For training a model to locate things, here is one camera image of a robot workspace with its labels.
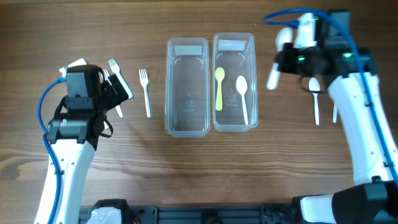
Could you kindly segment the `white fork slim handle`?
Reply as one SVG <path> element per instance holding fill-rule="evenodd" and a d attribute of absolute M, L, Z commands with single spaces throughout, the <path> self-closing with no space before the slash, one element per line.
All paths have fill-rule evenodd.
<path fill-rule="evenodd" d="M 111 83 L 111 81 L 109 79 L 110 74 L 108 73 L 107 69 L 105 69 L 105 68 L 103 69 L 103 71 L 104 71 L 104 76 L 105 76 L 106 81 L 112 86 L 113 84 Z M 115 108 L 116 108 L 116 111 L 117 111 L 119 117 L 122 118 L 123 117 L 123 111 L 122 111 L 121 106 L 117 105 Z"/>

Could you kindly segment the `white fork wide handle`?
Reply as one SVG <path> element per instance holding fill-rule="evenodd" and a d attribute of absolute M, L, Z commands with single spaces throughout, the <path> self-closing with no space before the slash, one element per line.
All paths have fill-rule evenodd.
<path fill-rule="evenodd" d="M 120 69 L 119 65 L 113 58 L 109 59 L 108 63 L 109 63 L 109 66 L 110 66 L 112 72 L 117 76 L 117 78 L 119 79 L 119 82 L 122 84 L 123 88 L 125 89 L 125 91 L 128 95 L 128 99 L 129 100 L 132 99 L 134 97 L 133 92 L 130 89 L 130 87 L 128 86 L 128 84 L 126 83 L 124 77 L 122 76 L 121 69 Z"/>

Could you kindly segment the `white spoon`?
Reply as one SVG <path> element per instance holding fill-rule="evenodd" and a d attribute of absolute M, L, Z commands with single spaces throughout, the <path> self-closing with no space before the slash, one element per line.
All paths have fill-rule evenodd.
<path fill-rule="evenodd" d="M 275 90 L 278 86 L 279 78 L 280 78 L 280 71 L 278 70 L 279 67 L 279 54 L 284 48 L 285 43 L 289 43 L 292 41 L 293 38 L 293 30 L 292 28 L 285 27 L 279 31 L 275 38 L 275 46 L 277 49 L 277 55 L 275 56 L 274 63 L 270 70 L 269 78 L 267 81 L 267 89 L 268 90 Z"/>
<path fill-rule="evenodd" d="M 333 123 L 336 123 L 337 114 L 338 114 L 337 105 L 336 103 L 333 103 Z"/>
<path fill-rule="evenodd" d="M 320 124 L 319 107 L 318 107 L 318 91 L 320 91 L 320 84 L 316 78 L 310 79 L 308 83 L 308 89 L 313 94 L 315 124 L 318 126 Z"/>

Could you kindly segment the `white spoon container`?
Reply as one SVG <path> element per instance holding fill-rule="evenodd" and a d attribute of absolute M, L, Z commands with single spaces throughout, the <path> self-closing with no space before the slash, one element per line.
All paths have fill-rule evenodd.
<path fill-rule="evenodd" d="M 247 112 L 246 100 L 245 100 L 245 94 L 248 89 L 248 84 L 247 84 L 246 79 L 242 75 L 240 75 L 236 80 L 236 89 L 237 89 L 238 93 L 241 95 L 241 99 L 242 99 L 244 123 L 245 123 L 245 125 L 248 125 L 248 112 Z"/>

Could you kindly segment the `yellow plastic spoon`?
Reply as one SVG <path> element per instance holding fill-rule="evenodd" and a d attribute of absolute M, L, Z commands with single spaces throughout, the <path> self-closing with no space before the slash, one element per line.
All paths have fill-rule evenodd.
<path fill-rule="evenodd" d="M 225 77 L 224 68 L 218 67 L 215 70 L 215 79 L 217 81 L 215 109 L 217 111 L 221 111 L 223 109 L 222 81 L 223 81 L 224 77 Z"/>

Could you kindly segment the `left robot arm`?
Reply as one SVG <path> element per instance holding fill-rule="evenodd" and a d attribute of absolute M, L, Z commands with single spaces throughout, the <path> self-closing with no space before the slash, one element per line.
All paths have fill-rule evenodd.
<path fill-rule="evenodd" d="M 37 117 L 49 163 L 35 223 L 78 221 L 86 175 L 99 138 L 112 136 L 104 132 L 113 129 L 107 112 L 134 96 L 121 69 L 113 65 L 111 71 L 108 74 L 93 64 L 65 67 L 63 75 L 40 97 Z M 60 100 L 53 118 L 44 124 L 44 98 L 61 83 L 66 84 L 67 95 Z"/>

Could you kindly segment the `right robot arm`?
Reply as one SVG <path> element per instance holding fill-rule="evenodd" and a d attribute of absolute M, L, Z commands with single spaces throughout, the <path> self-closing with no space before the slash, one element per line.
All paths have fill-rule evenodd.
<path fill-rule="evenodd" d="M 323 77 L 347 138 L 354 186 L 331 195 L 294 197 L 290 221 L 396 223 L 397 146 L 382 107 L 374 59 L 350 35 L 349 11 L 295 12 L 298 19 L 281 22 L 267 87 L 275 89 L 281 73 Z"/>

